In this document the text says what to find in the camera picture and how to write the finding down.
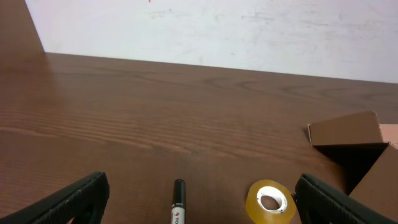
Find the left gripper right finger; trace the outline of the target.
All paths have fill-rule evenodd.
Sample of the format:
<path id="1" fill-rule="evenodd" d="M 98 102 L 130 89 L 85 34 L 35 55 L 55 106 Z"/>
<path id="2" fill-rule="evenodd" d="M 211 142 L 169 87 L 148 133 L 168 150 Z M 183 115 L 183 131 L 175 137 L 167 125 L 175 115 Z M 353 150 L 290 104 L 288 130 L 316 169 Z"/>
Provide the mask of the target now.
<path id="1" fill-rule="evenodd" d="M 303 224 L 397 224 L 310 174 L 300 176 L 294 202 Z"/>

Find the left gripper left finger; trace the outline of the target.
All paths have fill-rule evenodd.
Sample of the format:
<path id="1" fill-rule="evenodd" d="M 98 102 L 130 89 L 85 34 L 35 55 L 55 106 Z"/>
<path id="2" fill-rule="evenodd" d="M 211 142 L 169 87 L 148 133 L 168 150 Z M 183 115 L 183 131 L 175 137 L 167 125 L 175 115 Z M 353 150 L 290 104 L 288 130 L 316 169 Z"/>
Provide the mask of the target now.
<path id="1" fill-rule="evenodd" d="M 10 224 L 100 224 L 107 201 L 109 184 L 104 172 L 94 172 L 22 210 L 4 218 Z"/>

